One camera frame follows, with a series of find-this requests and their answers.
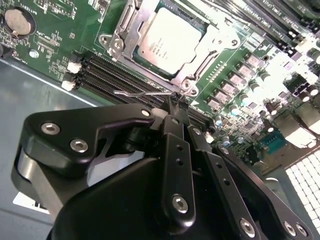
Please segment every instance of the chip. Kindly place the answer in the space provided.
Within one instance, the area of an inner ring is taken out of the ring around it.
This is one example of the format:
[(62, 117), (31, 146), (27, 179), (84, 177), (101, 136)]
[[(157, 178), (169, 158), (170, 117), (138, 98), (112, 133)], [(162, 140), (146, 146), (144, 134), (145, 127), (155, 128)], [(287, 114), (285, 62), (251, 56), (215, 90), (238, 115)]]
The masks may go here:
[(210, 99), (210, 100), (207, 102), (207, 104), (208, 104), (213, 110), (217, 110), (217, 109), (220, 108), (220, 104), (219, 104), (217, 101), (213, 100), (213, 99)]
[(240, 85), (240, 84), (246, 84), (247, 81), (244, 80), (243, 78), (241, 78), (240, 76), (238, 76), (237, 74), (232, 75), (229, 78), (229, 81), (232, 82), (233, 84), (235, 84), (236, 86)]
[(254, 109), (256, 106), (258, 106), (255, 102), (252, 102), (251, 104), (249, 104), (249, 108)]
[(196, 56), (202, 34), (181, 17), (162, 7), (147, 29), (138, 54), (152, 65), (175, 74)]
[(251, 78), (254, 75), (256, 75), (256, 73), (252, 69), (250, 69), (248, 66), (244, 64), (239, 67), (238, 72), (242, 74), (245, 78)]
[(253, 127), (254, 127), (254, 125), (251, 122), (249, 122), (247, 125), (245, 125), (246, 129), (252, 129)]
[(224, 84), (221, 89), (230, 95), (233, 95), (236, 91), (236, 88), (229, 83)]
[(260, 134), (257, 133), (257, 132), (254, 132), (254, 133), (251, 134), (251, 137), (252, 137), (253, 139), (258, 139), (258, 138), (260, 137)]
[(230, 97), (228, 97), (227, 95), (225, 95), (223, 92), (221, 92), (221, 91), (218, 91), (215, 95), (214, 95), (214, 97), (216, 98), (216, 99), (218, 99), (220, 102), (222, 102), (222, 103), (225, 103), (225, 102), (227, 102), (229, 99), (230, 99)]
[(287, 94), (284, 91), (280, 92), (280, 94), (279, 94), (279, 97), (282, 99), (284, 99), (286, 96), (287, 96)]
[(246, 63), (251, 65), (252, 67), (258, 68), (264, 65), (264, 63), (255, 55), (251, 55), (247, 60)]

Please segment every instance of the capacitor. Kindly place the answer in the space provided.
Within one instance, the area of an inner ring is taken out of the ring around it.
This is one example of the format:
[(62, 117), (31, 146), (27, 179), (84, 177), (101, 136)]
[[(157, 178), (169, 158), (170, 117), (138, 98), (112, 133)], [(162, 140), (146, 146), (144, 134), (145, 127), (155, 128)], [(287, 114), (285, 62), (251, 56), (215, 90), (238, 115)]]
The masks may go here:
[(263, 125), (268, 133), (272, 133), (275, 130), (275, 128), (272, 126), (271, 122), (268, 119), (265, 119), (263, 121)]
[(230, 113), (233, 116), (238, 116), (240, 114), (240, 110), (237, 105), (233, 104), (229, 107)]
[(35, 33), (37, 24), (33, 15), (20, 6), (9, 7), (4, 12), (8, 30), (16, 38), (24, 38)]
[(300, 93), (299, 98), (302, 100), (302, 102), (308, 102), (310, 100), (310, 97), (308, 96), (308, 94), (303, 91)]
[(222, 145), (225, 147), (229, 147), (230, 146), (230, 138), (228, 136), (224, 136), (222, 137)]
[(242, 102), (242, 104), (244, 105), (244, 106), (247, 106), (247, 105), (249, 105), (252, 101), (250, 101), (250, 98), (249, 98), (249, 96), (247, 95), (247, 94), (242, 94), (242, 95), (240, 95), (240, 100), (241, 100), (241, 102)]
[(214, 118), (214, 120), (215, 120), (215, 125), (217, 125), (218, 127), (222, 126), (222, 118), (221, 118), (221, 116), (216, 116)]
[(240, 137), (237, 138), (236, 141), (237, 141), (238, 144), (243, 144), (245, 142), (245, 139), (240, 136)]
[(264, 81), (265, 83), (269, 83), (271, 80), (272, 80), (272, 76), (267, 73), (267, 72), (263, 72), (261, 75), (260, 75), (260, 78), (262, 79), (262, 81)]
[(277, 114), (277, 110), (276, 108), (274, 107), (274, 105), (271, 103), (271, 102), (268, 102), (265, 104), (265, 108), (268, 110), (268, 112), (274, 116)]
[(310, 85), (306, 91), (311, 95), (311, 96), (315, 96), (319, 93), (319, 90), (316, 89), (316, 87), (314, 85)]
[(251, 84), (250, 88), (254, 94), (259, 95), (262, 93), (262, 87), (256, 82)]
[(320, 51), (315, 49), (315, 48), (311, 48), (309, 50), (309, 52), (307, 53), (308, 56), (310, 58), (312, 58), (317, 64), (320, 64)]

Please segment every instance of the screw hole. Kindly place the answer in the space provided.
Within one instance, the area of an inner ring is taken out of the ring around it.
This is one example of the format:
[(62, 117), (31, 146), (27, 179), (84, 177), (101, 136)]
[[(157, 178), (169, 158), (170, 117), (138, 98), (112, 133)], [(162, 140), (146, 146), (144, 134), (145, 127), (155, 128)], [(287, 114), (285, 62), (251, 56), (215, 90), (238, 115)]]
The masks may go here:
[(263, 61), (265, 61), (265, 62), (266, 62), (266, 61), (268, 61), (268, 60), (269, 60), (269, 58), (270, 58), (270, 57), (269, 57), (268, 55), (265, 55), (265, 56), (263, 56), (263, 58), (262, 58), (262, 59), (263, 59)]
[(225, 185), (230, 186), (230, 182), (227, 179), (223, 179)]
[(180, 166), (183, 166), (184, 165), (184, 162), (180, 159), (180, 158), (177, 158), (176, 159), (176, 163)]
[(53, 132), (54, 130), (56, 130), (52, 125), (46, 126), (46, 129), (47, 129), (49, 132)]
[(176, 148), (179, 149), (180, 151), (184, 150), (184, 148), (182, 146), (180, 146), (180, 145), (177, 145)]

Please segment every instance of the black plastic bracket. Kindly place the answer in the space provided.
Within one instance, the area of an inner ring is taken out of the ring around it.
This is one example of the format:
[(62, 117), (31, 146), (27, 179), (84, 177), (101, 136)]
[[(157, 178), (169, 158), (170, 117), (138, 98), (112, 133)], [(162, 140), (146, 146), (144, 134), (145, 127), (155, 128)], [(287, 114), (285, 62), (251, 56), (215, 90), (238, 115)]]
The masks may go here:
[(217, 146), (245, 203), (268, 239), (312, 240), (310, 229), (234, 153)]
[[(97, 155), (99, 139), (133, 126), (149, 127), (153, 122), (151, 110), (140, 104), (41, 112), (25, 119), (20, 144), (32, 159), (67, 178), (80, 178)], [(56, 124), (60, 132), (44, 133), (44, 123)], [(74, 151), (70, 147), (74, 139), (86, 142), (87, 150)]]
[(172, 234), (182, 234), (196, 220), (196, 207), (189, 143), (184, 125), (173, 115), (162, 124), (160, 160), (164, 161), (159, 221)]
[(214, 186), (213, 191), (217, 192), (221, 198), (233, 237), (266, 240), (266, 236), (257, 228), (252, 219), (223, 159), (212, 153), (212, 148), (206, 142), (205, 137), (199, 134), (194, 126), (188, 127), (187, 131), (193, 145), (192, 158), (199, 160), (197, 169), (200, 168), (204, 175), (210, 176)]

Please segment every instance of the green circuit board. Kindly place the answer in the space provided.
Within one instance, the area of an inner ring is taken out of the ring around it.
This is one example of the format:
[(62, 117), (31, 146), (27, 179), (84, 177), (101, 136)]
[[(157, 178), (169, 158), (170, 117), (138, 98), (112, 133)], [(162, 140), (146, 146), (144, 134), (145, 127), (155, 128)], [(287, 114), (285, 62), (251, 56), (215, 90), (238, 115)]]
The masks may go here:
[[(149, 79), (139, 72), (119, 62), (112, 62), (110, 55), (98, 41), (100, 34), (112, 35), (114, 33), (126, 2), (126, 0), (106, 0), (102, 5), (99, 0), (0, 0), (0, 14), (4, 14), (6, 9), (12, 6), (18, 6), (29, 11), (36, 22), (35, 33), (21, 39), (14, 38), (4, 24), (0, 25), (0, 43), (14, 49), (13, 58), (15, 60), (60, 82), (64, 80), (72, 52), (80, 54), (92, 52), (150, 84)], [(197, 82), (199, 95), (188, 99), (190, 107), (204, 116), (214, 118), (220, 115), (223, 117), (221, 130), (224, 134), (216, 141), (228, 135), (231, 147), (241, 155), (249, 145), (259, 141), (267, 134), (260, 119), (260, 112), (264, 109), (266, 101), (281, 104), (282, 109), (278, 112), (279, 114), (286, 109), (296, 108), (302, 104), (302, 101), (292, 97), (284, 86), (278, 87), (273, 94), (264, 99), (252, 94), (250, 83), (264, 84), (261, 80), (256, 79), (259, 73), (266, 70), (278, 71), (278, 68), (274, 66), (283, 68), (288, 64), (288, 60), (277, 48), (247, 26), (235, 23), (233, 27), (241, 41), (239, 47), (225, 49), (221, 52)], [(30, 56), (31, 50), (38, 52), (38, 58)], [(252, 68), (254, 76), (246, 80), (247, 84), (237, 87), (237, 92), (232, 94), (221, 108), (213, 109), (209, 106), (208, 98), (214, 96), (230, 74), (237, 71), (237, 66), (252, 54), (263, 62), (259, 67)], [(307, 57), (302, 57), (299, 61), (300, 63), (297, 64), (310, 62)], [(286, 76), (294, 72), (293, 69), (289, 69), (279, 73), (278, 82), (282, 83)], [(156, 83), (153, 85), (159, 90), (165, 90)], [(104, 104), (109, 104), (107, 100), (88, 90), (81, 88), (79, 90)], [(241, 103), (239, 96), (243, 93), (251, 96), (252, 102), (256, 105), (254, 108)], [(229, 106), (232, 104), (238, 106), (239, 115), (231, 115)], [(242, 144), (234, 144), (237, 143), (238, 138), (244, 139)]]

